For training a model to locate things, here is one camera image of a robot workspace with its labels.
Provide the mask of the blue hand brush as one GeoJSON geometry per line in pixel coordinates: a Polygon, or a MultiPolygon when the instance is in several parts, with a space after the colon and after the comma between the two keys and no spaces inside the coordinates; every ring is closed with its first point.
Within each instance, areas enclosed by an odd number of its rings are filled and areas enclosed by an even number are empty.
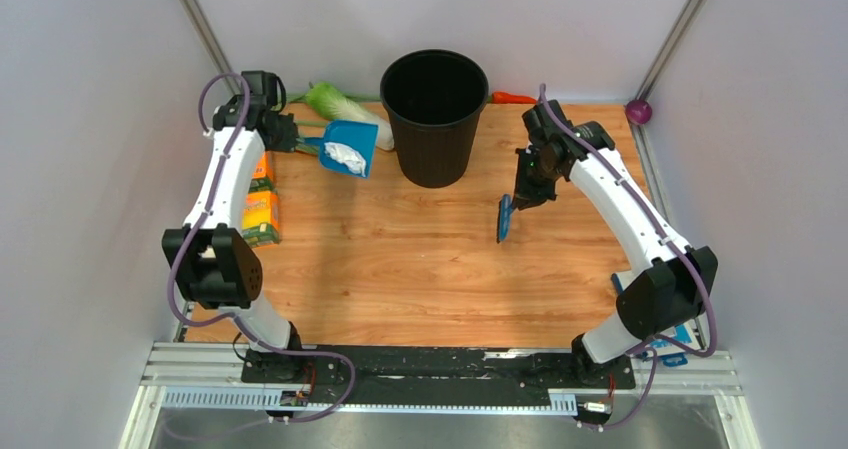
{"type": "Polygon", "coordinates": [[[502,243],[509,234],[511,217],[514,208],[512,206],[512,198],[509,194],[504,194],[498,205],[498,217],[496,226],[496,242],[502,243]]]}

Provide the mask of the blue plastic dustpan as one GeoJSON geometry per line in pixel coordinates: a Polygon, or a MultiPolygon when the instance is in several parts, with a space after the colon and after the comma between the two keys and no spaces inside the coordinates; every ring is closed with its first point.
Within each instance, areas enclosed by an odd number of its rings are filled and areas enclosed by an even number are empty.
{"type": "Polygon", "coordinates": [[[377,136],[375,124],[335,120],[326,126],[321,137],[306,137],[304,143],[317,149],[318,161],[324,169],[368,179],[377,136]]]}

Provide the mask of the paper scrap table edge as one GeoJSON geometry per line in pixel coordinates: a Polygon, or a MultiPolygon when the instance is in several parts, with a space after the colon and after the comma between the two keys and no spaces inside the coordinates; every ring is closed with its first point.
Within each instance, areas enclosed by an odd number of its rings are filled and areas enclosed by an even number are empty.
{"type": "Polygon", "coordinates": [[[343,165],[349,173],[355,175],[365,174],[367,161],[352,147],[341,143],[327,142],[324,145],[324,151],[330,160],[343,165]]]}

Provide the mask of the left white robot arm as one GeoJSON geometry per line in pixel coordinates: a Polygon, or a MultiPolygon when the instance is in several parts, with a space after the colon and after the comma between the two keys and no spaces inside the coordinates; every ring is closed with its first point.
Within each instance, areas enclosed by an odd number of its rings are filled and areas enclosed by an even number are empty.
{"type": "Polygon", "coordinates": [[[242,234],[253,171],[267,150],[294,148],[298,128],[282,114],[286,91],[272,72],[230,73],[241,88],[201,120],[212,142],[198,197],[178,228],[164,231],[169,265],[168,305],[184,326],[207,327],[230,320],[256,354],[268,353],[267,369],[282,383],[299,380],[306,368],[294,325],[262,292],[262,264],[242,234]]]}

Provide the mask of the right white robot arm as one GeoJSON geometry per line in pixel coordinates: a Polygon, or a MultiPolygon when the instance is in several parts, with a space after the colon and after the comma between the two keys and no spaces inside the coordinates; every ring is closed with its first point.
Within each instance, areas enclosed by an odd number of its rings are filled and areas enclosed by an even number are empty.
{"type": "Polygon", "coordinates": [[[607,131],[597,122],[573,125],[555,100],[538,101],[522,115],[529,144],[517,149],[514,192],[499,209],[497,239],[509,231],[513,211],[556,198],[564,179],[593,204],[630,264],[630,278],[616,308],[599,326],[572,342],[573,379],[592,388],[605,380],[610,362],[634,353],[666,330],[705,315],[708,357],[716,349],[710,293],[718,269],[715,253],[695,248],[663,218],[626,168],[607,131]]]}

